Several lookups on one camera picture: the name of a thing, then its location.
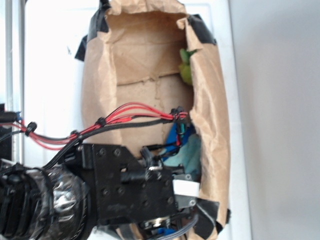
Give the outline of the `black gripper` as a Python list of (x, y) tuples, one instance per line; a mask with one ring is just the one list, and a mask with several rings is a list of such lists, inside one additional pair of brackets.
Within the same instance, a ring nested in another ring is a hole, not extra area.
[(199, 184), (182, 165), (165, 166), (144, 148), (142, 159), (121, 145), (81, 144), (63, 157), (86, 184), (87, 220), (93, 226), (158, 227), (189, 218)]

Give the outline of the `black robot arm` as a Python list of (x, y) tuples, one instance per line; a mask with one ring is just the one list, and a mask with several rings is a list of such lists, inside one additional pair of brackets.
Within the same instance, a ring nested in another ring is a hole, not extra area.
[(49, 168), (16, 165), (0, 176), (0, 235), (8, 240), (86, 240), (93, 229), (147, 240), (185, 235), (199, 221), (197, 200), (180, 203), (183, 166), (137, 159), (124, 146), (79, 144)]

